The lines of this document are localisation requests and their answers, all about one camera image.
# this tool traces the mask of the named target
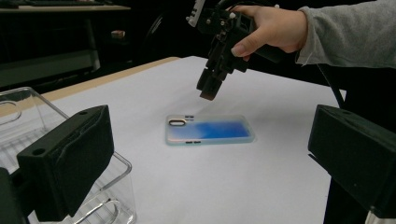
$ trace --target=phone case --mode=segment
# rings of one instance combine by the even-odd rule
[[[169,145],[248,143],[255,137],[241,115],[169,115],[165,133]]]

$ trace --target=person's arm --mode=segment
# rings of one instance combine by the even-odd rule
[[[253,17],[257,25],[233,48],[237,57],[248,59],[268,44],[286,52],[299,50],[300,64],[396,68],[395,0],[298,11],[251,6],[233,10]]]
[[[299,10],[308,35],[297,63],[396,68],[396,1]]]

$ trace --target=white table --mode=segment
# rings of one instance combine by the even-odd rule
[[[109,105],[116,150],[134,167],[138,224],[322,223],[331,177],[307,145],[316,106],[336,106],[331,89],[235,71],[210,102],[195,88],[205,63],[174,60],[52,102],[69,116]],[[171,147],[170,114],[241,114],[256,139]]]

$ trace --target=clear plastic container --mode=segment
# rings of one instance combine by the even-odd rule
[[[31,88],[0,92],[0,167],[16,171],[17,154],[67,118]],[[77,213],[61,223],[135,223],[131,170],[115,152]],[[34,212],[29,221],[39,223]]]

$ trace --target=black cable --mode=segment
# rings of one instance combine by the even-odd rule
[[[329,65],[327,64],[317,64],[317,67],[320,71],[320,73],[324,76],[326,79],[327,83],[329,84],[329,87],[332,89],[332,92],[334,93],[335,99],[337,100],[338,106],[340,108],[344,108],[344,98],[343,95],[340,92],[340,89],[336,87],[335,83],[333,82],[330,72],[329,72]]]

